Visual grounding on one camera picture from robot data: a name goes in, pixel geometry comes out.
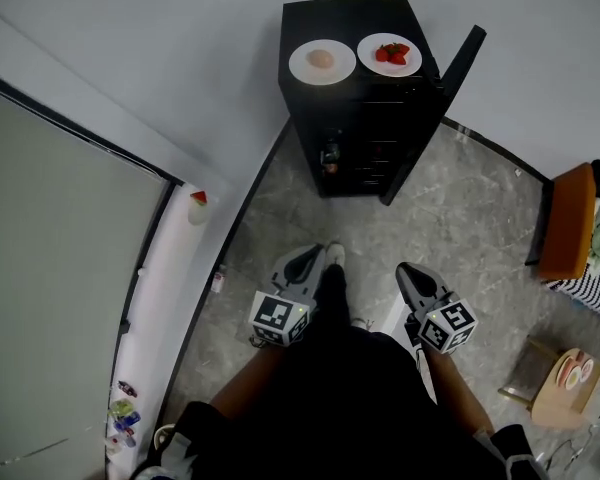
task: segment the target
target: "person's leg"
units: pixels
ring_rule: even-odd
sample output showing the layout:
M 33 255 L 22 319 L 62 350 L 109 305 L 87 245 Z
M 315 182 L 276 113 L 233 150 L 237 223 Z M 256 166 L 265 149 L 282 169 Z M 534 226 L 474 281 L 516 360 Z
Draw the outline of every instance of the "person's leg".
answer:
M 211 406 L 230 420 L 244 416 L 262 398 L 284 362 L 286 348 L 269 345 L 261 350 L 211 400 Z
M 320 333 L 335 332 L 351 325 L 347 303 L 347 282 L 344 278 L 344 247 L 333 243 L 327 249 L 327 268 L 316 293 L 318 310 L 312 327 Z

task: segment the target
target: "gray marble floor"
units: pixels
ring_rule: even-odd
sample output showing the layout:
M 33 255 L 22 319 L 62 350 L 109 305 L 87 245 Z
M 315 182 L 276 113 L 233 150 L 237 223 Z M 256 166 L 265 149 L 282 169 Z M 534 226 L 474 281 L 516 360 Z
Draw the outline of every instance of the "gray marble floor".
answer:
M 398 294 L 399 262 L 437 270 L 480 318 L 454 360 L 496 427 L 522 423 L 534 453 L 545 459 L 565 439 L 581 446 L 589 438 L 586 429 L 536 427 L 521 405 L 497 393 L 505 384 L 531 392 L 536 378 L 530 372 L 548 367 L 530 356 L 528 334 L 600 358 L 600 318 L 545 290 L 523 265 L 540 196 L 535 178 L 443 125 L 390 207 L 376 198 L 320 199 L 292 131 L 228 250 L 224 288 L 211 293 L 202 310 L 165 420 L 175 420 L 189 400 L 208 401 L 253 356 L 245 319 L 276 258 L 294 247 L 337 240 L 347 250 L 352 316 L 385 317 Z M 553 477 L 563 476 L 570 455 L 567 446 L 556 454 Z

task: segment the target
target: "strawberry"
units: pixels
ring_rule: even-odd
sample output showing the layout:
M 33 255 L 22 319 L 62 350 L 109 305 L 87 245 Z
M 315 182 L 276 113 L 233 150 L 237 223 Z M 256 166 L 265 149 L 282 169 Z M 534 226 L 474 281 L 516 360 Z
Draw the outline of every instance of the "strawberry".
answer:
M 394 53 L 400 53 L 400 47 L 398 46 L 398 43 L 385 44 L 382 46 L 382 48 L 387 50 L 389 56 L 393 55 Z
M 383 47 L 378 48 L 378 51 L 376 51 L 376 60 L 378 62 L 387 62 L 389 60 L 389 52 Z
M 404 53 L 392 54 L 391 57 L 389 57 L 389 62 L 391 62 L 391 64 L 401 64 L 403 66 L 407 63 L 407 61 L 404 60 Z

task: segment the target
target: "white wall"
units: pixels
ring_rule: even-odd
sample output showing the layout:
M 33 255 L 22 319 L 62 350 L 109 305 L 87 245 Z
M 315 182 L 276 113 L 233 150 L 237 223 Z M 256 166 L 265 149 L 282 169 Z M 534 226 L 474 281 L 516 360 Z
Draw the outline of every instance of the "white wall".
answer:
M 0 0 L 0 16 L 205 165 L 253 178 L 286 111 L 294 0 Z M 442 71 L 487 40 L 449 116 L 547 176 L 600 157 L 600 0 L 410 0 Z
M 2 79 L 212 198 L 204 232 L 176 229 L 171 208 L 152 244 L 116 372 L 141 392 L 140 444 L 112 474 L 128 474 L 149 445 L 204 283 L 286 120 L 276 83 L 285 1 L 0 0 Z M 156 280 L 167 272 L 169 283 Z
M 441 72 L 487 39 L 448 116 L 553 177 L 600 158 L 600 0 L 409 0 Z
M 0 16 L 231 181 L 250 181 L 286 120 L 277 87 L 293 0 L 0 0 Z

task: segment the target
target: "person's foot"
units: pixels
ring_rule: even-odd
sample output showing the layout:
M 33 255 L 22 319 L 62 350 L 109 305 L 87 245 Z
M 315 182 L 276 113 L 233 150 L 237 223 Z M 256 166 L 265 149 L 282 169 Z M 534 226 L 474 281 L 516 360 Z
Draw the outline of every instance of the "person's foot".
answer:
M 331 242 L 327 247 L 327 257 L 324 262 L 325 270 L 331 265 L 340 265 L 344 269 L 344 246 L 338 242 Z

